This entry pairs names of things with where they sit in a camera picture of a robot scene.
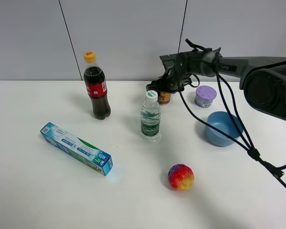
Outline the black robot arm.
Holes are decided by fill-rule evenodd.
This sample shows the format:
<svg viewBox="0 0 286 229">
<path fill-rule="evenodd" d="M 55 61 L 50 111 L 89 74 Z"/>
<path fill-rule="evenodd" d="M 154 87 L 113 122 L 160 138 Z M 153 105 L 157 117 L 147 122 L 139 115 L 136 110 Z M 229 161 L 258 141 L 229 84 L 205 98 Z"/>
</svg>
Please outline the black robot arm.
<svg viewBox="0 0 286 229">
<path fill-rule="evenodd" d="M 215 77 L 215 73 L 240 79 L 239 88 L 248 104 L 267 115 L 286 121 L 286 57 L 223 57 L 210 48 L 160 57 L 165 73 L 147 90 L 174 94 L 191 75 Z"/>
</svg>

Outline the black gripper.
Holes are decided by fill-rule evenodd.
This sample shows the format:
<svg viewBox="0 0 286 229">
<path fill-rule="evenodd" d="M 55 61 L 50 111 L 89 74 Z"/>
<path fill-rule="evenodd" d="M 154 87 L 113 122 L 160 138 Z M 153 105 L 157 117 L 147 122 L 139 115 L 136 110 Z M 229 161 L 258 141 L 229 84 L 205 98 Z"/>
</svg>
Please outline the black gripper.
<svg viewBox="0 0 286 229">
<path fill-rule="evenodd" d="M 170 75 L 174 75 L 175 67 L 179 66 L 181 68 L 182 73 L 185 74 L 195 74 L 195 75 L 201 75 L 206 76 L 206 70 L 204 67 L 206 67 L 206 61 L 204 60 L 204 56 L 206 55 L 206 52 L 204 51 L 188 51 L 188 52 L 181 52 L 177 53 L 177 56 L 175 58 L 175 65 L 172 68 L 169 68 L 165 70 L 163 74 L 163 80 L 155 80 L 151 83 L 146 85 L 146 90 L 150 91 L 157 91 L 157 92 L 166 92 L 166 93 L 173 93 L 173 92 L 179 92 L 184 91 L 184 88 L 186 86 L 190 86 L 192 88 L 197 88 L 197 85 L 193 85 L 193 80 L 191 77 L 188 77 L 186 79 L 179 79 L 175 77 L 175 85 L 176 89 L 174 90 L 174 87 L 165 82 L 164 80 L 169 80 L 172 78 Z"/>
</svg>

